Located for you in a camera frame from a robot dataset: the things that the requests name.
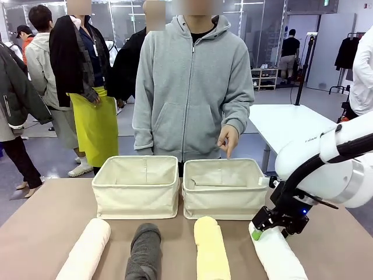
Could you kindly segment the person's left hand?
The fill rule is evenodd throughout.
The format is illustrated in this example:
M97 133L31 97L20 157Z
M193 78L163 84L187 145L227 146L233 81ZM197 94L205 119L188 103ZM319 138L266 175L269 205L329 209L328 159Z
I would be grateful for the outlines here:
M238 131L233 126L225 125L222 127L217 146L226 153L227 159L231 158L233 150L238 145L239 137Z

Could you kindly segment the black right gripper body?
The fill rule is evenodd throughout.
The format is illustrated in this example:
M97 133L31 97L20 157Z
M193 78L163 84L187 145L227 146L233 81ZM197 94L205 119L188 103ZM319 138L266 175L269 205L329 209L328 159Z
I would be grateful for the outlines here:
M289 234L300 234L308 223L308 210L295 209L288 213L278 213L274 218L277 226L287 228Z

